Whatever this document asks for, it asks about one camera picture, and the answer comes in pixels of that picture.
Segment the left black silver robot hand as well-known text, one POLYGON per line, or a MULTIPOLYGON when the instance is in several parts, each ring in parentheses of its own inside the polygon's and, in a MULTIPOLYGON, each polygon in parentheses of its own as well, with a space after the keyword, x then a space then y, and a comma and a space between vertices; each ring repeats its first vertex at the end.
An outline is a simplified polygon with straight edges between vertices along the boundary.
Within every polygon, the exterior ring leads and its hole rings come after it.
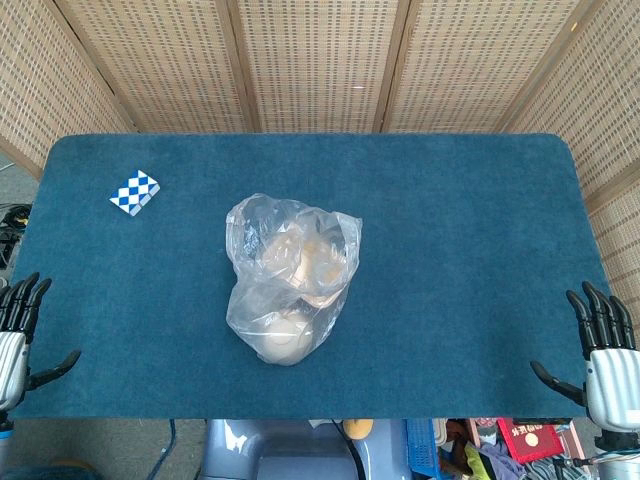
POLYGON ((57 366, 32 373, 31 346, 44 295, 52 284, 34 272, 14 285, 1 288, 1 419, 18 406, 28 391, 36 390, 65 375, 77 363, 74 350, 57 366))

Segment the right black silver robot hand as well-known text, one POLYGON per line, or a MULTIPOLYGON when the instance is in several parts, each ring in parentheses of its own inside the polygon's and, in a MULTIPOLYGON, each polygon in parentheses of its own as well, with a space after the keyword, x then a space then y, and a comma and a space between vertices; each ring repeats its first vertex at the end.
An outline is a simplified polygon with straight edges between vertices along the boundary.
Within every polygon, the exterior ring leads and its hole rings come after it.
POLYGON ((639 431, 639 349, 631 315, 616 296, 606 296, 584 281, 582 299, 568 290, 567 300, 578 323, 585 361, 584 386, 551 375, 541 363, 530 366, 548 388, 583 407, 602 430, 620 434, 639 431))

